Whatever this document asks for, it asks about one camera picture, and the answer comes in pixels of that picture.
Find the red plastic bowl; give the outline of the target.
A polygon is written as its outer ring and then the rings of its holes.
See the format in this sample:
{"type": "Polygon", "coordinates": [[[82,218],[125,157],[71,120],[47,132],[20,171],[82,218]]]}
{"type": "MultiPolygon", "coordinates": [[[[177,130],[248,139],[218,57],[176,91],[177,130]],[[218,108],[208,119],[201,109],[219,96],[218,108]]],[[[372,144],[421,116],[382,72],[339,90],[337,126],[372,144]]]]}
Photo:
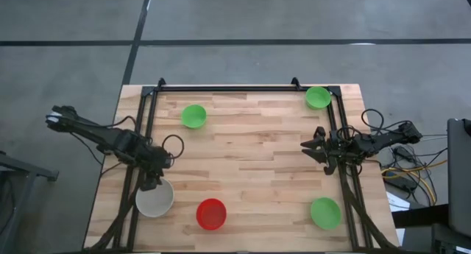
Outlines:
{"type": "Polygon", "coordinates": [[[202,201],[196,210],[198,225],[204,230],[217,230],[223,226],[227,218],[224,203],[215,198],[202,201]]]}

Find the black metal stand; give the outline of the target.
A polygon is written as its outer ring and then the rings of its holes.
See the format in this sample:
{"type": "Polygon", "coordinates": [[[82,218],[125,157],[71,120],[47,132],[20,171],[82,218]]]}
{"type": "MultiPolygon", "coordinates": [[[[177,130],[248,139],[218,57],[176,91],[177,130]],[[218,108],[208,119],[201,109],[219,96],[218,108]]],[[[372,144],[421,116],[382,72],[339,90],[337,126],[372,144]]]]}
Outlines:
{"type": "Polygon", "coordinates": [[[0,151],[0,166],[9,169],[10,172],[22,174],[26,178],[21,193],[18,196],[12,194],[13,211],[10,214],[6,225],[0,232],[0,238],[3,237],[3,241],[0,243],[0,254],[8,254],[12,249],[21,216],[26,208],[26,203],[29,199],[29,195],[31,194],[36,178],[45,177],[48,181],[55,182],[59,172],[57,170],[45,169],[31,163],[11,158],[2,151],[0,151]]]}

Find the small green plastic bowl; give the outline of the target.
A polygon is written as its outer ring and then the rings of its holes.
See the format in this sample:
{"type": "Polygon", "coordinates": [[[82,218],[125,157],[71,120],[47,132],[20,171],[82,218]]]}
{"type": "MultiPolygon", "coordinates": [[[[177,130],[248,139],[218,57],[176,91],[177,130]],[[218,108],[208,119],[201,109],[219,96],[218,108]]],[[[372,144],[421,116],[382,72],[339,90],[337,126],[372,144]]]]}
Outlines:
{"type": "Polygon", "coordinates": [[[322,109],[331,103],[331,95],[326,88],[311,87],[306,91],[305,101],[311,109],[322,109]]]}
{"type": "Polygon", "coordinates": [[[182,111],[181,115],[182,124],[191,129],[202,127],[206,122],[206,118],[206,109],[201,105],[189,105],[182,111]]]}

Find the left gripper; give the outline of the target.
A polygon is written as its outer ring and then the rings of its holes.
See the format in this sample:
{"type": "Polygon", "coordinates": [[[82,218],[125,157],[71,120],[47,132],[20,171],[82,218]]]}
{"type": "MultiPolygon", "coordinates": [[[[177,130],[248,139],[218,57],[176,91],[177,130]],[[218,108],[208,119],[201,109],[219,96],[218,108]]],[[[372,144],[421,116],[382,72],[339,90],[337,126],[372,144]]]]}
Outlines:
{"type": "Polygon", "coordinates": [[[172,166],[172,156],[162,147],[145,146],[141,161],[141,167],[154,176],[144,178],[139,185],[141,191],[152,190],[153,187],[161,186],[160,177],[164,176],[163,170],[172,166]]]}

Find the black equipment case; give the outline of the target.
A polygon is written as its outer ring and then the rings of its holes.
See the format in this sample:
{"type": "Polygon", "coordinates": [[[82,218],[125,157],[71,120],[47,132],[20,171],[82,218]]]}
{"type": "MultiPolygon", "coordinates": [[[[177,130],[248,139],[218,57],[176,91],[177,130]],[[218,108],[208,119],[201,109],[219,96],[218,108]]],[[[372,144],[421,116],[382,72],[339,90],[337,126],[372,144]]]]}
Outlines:
{"type": "Polygon", "coordinates": [[[450,226],[471,238],[471,120],[447,121],[450,226]]]}

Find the white ribbed bowl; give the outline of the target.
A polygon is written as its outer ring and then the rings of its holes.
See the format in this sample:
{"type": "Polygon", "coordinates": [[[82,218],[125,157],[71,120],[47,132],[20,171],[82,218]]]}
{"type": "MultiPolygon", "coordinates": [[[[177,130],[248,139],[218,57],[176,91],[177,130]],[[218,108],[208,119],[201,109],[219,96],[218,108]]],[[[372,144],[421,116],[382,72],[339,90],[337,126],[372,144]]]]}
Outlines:
{"type": "Polygon", "coordinates": [[[148,191],[140,188],[135,197],[135,204],[141,214],[147,217],[157,218],[165,215],[174,202],[174,188],[172,184],[161,178],[161,185],[148,191]]]}

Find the black power adapter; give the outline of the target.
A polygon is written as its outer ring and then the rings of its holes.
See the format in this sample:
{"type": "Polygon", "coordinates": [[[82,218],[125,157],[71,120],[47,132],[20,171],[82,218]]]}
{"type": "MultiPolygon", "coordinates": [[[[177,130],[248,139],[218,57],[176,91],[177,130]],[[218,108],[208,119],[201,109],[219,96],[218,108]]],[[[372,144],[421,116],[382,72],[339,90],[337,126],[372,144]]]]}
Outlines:
{"type": "Polygon", "coordinates": [[[383,181],[404,192],[414,192],[417,188],[416,182],[407,177],[386,176],[383,181]]]}

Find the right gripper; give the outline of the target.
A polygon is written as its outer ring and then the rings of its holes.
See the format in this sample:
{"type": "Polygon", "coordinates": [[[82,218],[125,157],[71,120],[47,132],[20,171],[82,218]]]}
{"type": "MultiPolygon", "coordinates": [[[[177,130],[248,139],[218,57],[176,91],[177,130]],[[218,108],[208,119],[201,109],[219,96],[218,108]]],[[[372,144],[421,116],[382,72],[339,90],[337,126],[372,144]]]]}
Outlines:
{"type": "Polygon", "coordinates": [[[318,163],[326,164],[324,167],[326,175],[332,175],[339,160],[345,160],[347,157],[345,142],[341,140],[340,135],[338,130],[326,133],[324,127],[317,127],[315,137],[300,144],[301,147],[307,148],[303,150],[304,154],[318,163]]]}

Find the black aluminium table frame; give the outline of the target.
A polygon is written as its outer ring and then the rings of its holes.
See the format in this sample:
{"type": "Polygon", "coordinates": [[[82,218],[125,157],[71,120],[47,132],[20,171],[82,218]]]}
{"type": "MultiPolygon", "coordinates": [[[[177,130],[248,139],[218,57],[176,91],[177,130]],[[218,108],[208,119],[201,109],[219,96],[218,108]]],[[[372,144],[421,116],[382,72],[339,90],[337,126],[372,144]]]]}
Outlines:
{"type": "Polygon", "coordinates": [[[85,254],[114,253],[395,253],[397,235],[379,167],[337,166],[332,175],[302,152],[317,127],[352,125],[366,133],[357,85],[329,85],[331,103],[311,109],[307,85],[125,85],[116,119],[174,153],[165,173],[174,202],[160,217],[144,216],[132,191],[137,169],[105,160],[84,240],[85,254]],[[182,111],[201,105],[205,124],[182,124],[182,111]],[[134,121],[127,121],[130,116],[134,121]],[[340,225],[323,230],[311,203],[336,201],[340,225]],[[222,201],[227,218],[217,230],[196,220],[199,204],[222,201]]]}

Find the white paper sheet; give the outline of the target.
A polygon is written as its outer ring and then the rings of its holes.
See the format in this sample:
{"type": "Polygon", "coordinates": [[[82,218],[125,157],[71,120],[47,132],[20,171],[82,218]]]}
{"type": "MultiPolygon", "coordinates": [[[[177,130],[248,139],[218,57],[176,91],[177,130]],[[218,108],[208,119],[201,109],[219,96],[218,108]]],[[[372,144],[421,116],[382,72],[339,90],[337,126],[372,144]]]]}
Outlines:
{"type": "Polygon", "coordinates": [[[389,208],[391,212],[396,212],[396,211],[407,211],[411,208],[411,204],[407,200],[403,200],[402,198],[393,195],[389,192],[386,193],[388,203],[389,203],[389,208]]]}

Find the large green plastic bowl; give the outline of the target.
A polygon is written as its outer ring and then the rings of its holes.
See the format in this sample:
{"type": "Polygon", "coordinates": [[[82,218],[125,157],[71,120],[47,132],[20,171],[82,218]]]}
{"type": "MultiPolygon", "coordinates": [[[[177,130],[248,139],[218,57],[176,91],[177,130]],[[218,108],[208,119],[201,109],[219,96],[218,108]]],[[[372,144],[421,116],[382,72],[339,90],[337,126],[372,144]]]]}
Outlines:
{"type": "Polygon", "coordinates": [[[311,203],[311,219],[323,230],[333,230],[340,225],[341,210],[336,201],[329,197],[320,197],[311,203]]]}

